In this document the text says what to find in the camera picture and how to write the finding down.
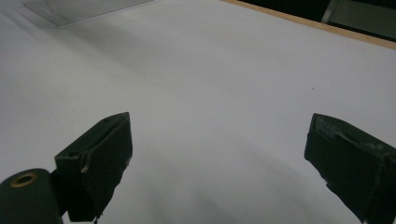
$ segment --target transparent plastic sheet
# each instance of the transparent plastic sheet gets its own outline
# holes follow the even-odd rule
[[[57,26],[149,1],[152,0],[21,0],[24,6]]]

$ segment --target table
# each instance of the table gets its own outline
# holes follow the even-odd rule
[[[62,28],[0,2],[0,179],[131,113],[99,223],[359,223],[304,160],[313,113],[396,146],[396,51],[217,0]]]

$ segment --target white table surface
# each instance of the white table surface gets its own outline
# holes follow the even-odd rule
[[[396,51],[217,0],[56,28],[0,2],[0,179],[129,111],[134,157],[99,223],[358,219],[304,160],[313,113],[396,146]]]

